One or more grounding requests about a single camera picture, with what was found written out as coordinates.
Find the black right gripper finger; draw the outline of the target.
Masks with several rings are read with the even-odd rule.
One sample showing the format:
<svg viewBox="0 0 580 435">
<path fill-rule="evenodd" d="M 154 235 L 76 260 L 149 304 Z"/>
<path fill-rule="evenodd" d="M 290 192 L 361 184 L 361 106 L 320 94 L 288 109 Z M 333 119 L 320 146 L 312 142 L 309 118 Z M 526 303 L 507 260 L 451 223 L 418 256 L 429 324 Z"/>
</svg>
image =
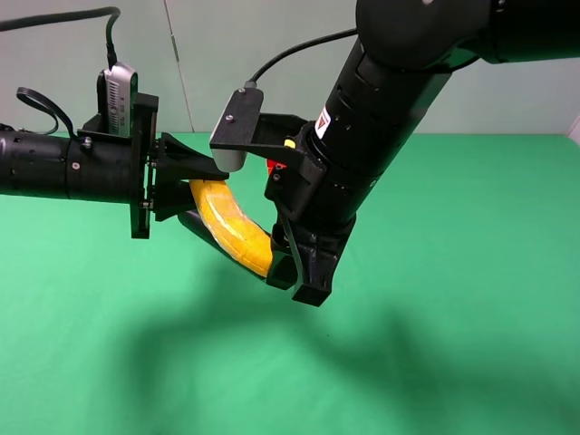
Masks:
<svg viewBox="0 0 580 435">
<path fill-rule="evenodd" d="M 266 277 L 266 283 L 272 287 L 287 290 L 294 286 L 297 271 L 289 241 L 281 225 L 273 225 L 270 235 L 272 263 Z"/>
<path fill-rule="evenodd" d="M 330 232 L 290 227 L 289 243 L 297 271 L 294 301 L 315 307 L 323 304 L 332 292 L 334 272 L 349 236 L 349 226 Z"/>
</svg>

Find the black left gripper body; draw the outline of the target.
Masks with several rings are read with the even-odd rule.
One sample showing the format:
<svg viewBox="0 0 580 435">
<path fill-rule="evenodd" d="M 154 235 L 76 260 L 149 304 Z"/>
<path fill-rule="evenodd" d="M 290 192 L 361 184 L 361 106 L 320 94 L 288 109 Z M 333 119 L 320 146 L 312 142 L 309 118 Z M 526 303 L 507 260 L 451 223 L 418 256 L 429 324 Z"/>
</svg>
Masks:
<svg viewBox="0 0 580 435">
<path fill-rule="evenodd" d="M 93 116 L 77 130 L 82 143 L 76 147 L 76 198 L 129 206 L 130 236 L 150 237 L 150 206 L 147 198 L 152 176 L 146 167 L 155 142 L 159 98 L 138 93 L 133 104 L 129 137 L 107 134 L 102 117 Z"/>
</svg>

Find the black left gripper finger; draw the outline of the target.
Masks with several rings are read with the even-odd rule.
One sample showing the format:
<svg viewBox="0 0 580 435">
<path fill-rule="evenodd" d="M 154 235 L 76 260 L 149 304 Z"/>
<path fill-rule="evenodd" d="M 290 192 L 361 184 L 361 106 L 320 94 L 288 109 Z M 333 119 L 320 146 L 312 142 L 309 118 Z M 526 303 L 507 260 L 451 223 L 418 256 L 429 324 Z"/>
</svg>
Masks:
<svg viewBox="0 0 580 435">
<path fill-rule="evenodd" d="M 228 179 L 216 162 L 168 133 L 157 140 L 156 179 Z"/>
<path fill-rule="evenodd" d="M 152 211 L 157 222 L 196 208 L 190 185 L 182 180 L 156 185 L 153 189 L 152 203 Z"/>
</svg>

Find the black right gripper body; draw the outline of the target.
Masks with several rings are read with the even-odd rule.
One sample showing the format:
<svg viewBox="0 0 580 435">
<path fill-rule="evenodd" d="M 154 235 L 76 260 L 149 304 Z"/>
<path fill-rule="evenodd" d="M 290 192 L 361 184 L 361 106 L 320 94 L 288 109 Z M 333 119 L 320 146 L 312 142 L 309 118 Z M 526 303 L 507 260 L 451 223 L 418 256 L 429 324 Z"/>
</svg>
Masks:
<svg viewBox="0 0 580 435">
<path fill-rule="evenodd" d="M 312 230 L 332 231 L 353 220 L 376 183 L 331 162 L 316 147 L 309 121 L 292 138 L 299 159 L 272 169 L 265 196 L 280 214 Z"/>
</svg>

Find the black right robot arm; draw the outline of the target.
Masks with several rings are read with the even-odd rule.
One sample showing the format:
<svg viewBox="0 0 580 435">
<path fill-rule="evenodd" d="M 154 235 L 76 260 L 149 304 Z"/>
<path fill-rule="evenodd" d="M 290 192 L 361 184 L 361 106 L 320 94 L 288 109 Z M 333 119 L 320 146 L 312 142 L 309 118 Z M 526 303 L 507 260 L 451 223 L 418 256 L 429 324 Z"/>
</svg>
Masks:
<svg viewBox="0 0 580 435">
<path fill-rule="evenodd" d="M 267 194 L 295 263 L 296 302 L 318 306 L 360 206 L 452 74 L 476 61 L 576 58 L 576 1 L 360 1 L 357 38 L 320 120 L 275 159 Z"/>
</svg>

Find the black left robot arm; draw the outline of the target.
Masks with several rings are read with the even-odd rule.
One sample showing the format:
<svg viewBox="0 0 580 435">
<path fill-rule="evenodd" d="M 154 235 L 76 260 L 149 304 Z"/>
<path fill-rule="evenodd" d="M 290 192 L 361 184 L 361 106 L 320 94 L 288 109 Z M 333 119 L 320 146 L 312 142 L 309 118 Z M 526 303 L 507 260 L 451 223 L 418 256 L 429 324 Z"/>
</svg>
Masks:
<svg viewBox="0 0 580 435">
<path fill-rule="evenodd" d="M 97 131 L 98 117 L 76 136 L 2 130 L 2 194 L 125 204 L 131 236 L 149 238 L 152 220 L 194 209 L 191 180 L 228 177 L 209 156 L 158 135 L 158 107 L 158 97 L 137 95 L 129 137 Z"/>
</svg>

